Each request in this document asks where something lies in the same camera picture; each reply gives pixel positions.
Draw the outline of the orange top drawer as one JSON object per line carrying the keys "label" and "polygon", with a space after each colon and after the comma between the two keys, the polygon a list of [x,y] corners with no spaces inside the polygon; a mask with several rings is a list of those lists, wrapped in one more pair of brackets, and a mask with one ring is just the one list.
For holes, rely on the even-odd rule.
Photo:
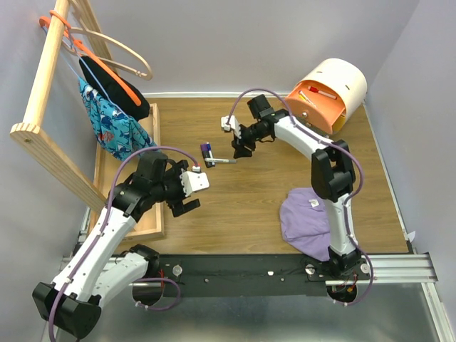
{"label": "orange top drawer", "polygon": [[285,97],[292,113],[328,135],[337,133],[346,123],[346,106],[328,86],[304,80]]}

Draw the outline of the purple black highlighter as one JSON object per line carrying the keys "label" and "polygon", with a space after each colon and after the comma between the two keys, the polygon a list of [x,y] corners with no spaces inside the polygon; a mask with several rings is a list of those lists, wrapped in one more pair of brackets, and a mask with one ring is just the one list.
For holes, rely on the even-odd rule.
{"label": "purple black highlighter", "polygon": [[210,153],[209,153],[209,146],[207,143],[202,143],[200,145],[200,150],[202,152],[203,160],[205,163],[207,163],[206,159],[210,158]]}

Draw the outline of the yellow white pen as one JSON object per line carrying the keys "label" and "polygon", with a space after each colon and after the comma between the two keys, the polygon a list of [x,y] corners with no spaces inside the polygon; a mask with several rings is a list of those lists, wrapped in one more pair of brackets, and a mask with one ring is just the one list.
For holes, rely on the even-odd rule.
{"label": "yellow white pen", "polygon": [[302,98],[303,100],[305,100],[308,104],[312,105],[314,108],[317,108],[316,104],[315,104],[313,101],[311,101],[311,99],[310,99],[302,90],[299,91],[299,95],[300,95],[301,98]]}

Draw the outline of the blue capped white marker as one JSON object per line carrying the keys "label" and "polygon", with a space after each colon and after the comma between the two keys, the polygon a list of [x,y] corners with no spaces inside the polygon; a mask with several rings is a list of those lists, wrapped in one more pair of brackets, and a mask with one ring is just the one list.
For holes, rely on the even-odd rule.
{"label": "blue capped white marker", "polygon": [[[207,146],[207,151],[208,151],[208,154],[209,154],[209,158],[213,158],[213,153],[212,153],[212,148],[211,148],[211,145],[209,142],[206,142],[206,146]],[[216,166],[216,163],[215,162],[210,162],[210,164],[215,167]]]}

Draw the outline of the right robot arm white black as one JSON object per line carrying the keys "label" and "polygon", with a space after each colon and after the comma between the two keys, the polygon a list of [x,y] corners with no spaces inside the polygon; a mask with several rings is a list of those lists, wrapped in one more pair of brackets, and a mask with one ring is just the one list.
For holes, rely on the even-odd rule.
{"label": "right robot arm white black", "polygon": [[242,125],[229,114],[222,118],[222,129],[233,133],[234,158],[251,157],[256,143],[280,139],[298,150],[311,161],[311,186],[325,202],[330,227],[329,274],[344,279],[361,260],[353,233],[351,194],[356,181],[348,144],[324,138],[300,122],[286,109],[274,110],[264,95],[247,102],[256,120]]}

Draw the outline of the white grey marker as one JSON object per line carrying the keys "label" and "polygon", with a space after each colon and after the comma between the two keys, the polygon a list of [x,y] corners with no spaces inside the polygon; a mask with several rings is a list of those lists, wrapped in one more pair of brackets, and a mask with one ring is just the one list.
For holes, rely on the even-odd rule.
{"label": "white grey marker", "polygon": [[223,158],[205,158],[205,162],[210,163],[236,163],[235,159],[223,159]]}

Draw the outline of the red capped white marker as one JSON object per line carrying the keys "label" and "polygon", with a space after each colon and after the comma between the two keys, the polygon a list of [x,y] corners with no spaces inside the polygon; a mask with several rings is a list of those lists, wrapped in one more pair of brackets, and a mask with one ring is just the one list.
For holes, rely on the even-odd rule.
{"label": "red capped white marker", "polygon": [[318,88],[316,88],[316,87],[314,87],[314,86],[311,86],[311,85],[310,85],[310,86],[308,87],[308,89],[309,89],[311,92],[313,92],[313,93],[318,93],[318,94],[320,94],[320,95],[326,96],[326,97],[331,98],[331,99],[333,99],[333,100],[336,100],[336,99],[337,99],[337,96],[336,96],[336,95],[331,94],[331,93],[328,93],[328,92],[325,92],[325,91],[323,91],[323,90],[321,90],[321,89],[318,89]]}

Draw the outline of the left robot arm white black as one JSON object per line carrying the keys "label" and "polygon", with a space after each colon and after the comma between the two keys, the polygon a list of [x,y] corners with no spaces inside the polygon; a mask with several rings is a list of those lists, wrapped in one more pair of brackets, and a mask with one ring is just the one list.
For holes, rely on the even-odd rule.
{"label": "left robot arm white black", "polygon": [[55,328],[78,340],[97,324],[103,307],[127,285],[151,281],[159,270],[159,254],[149,247],[133,247],[119,264],[105,265],[125,236],[155,204],[166,203],[174,217],[200,206],[188,197],[209,188],[207,174],[198,164],[178,162],[164,154],[164,146],[139,150],[138,166],[124,182],[113,180],[108,200],[97,223],[80,249],[49,284],[40,282],[33,301],[48,322],[48,337]]}

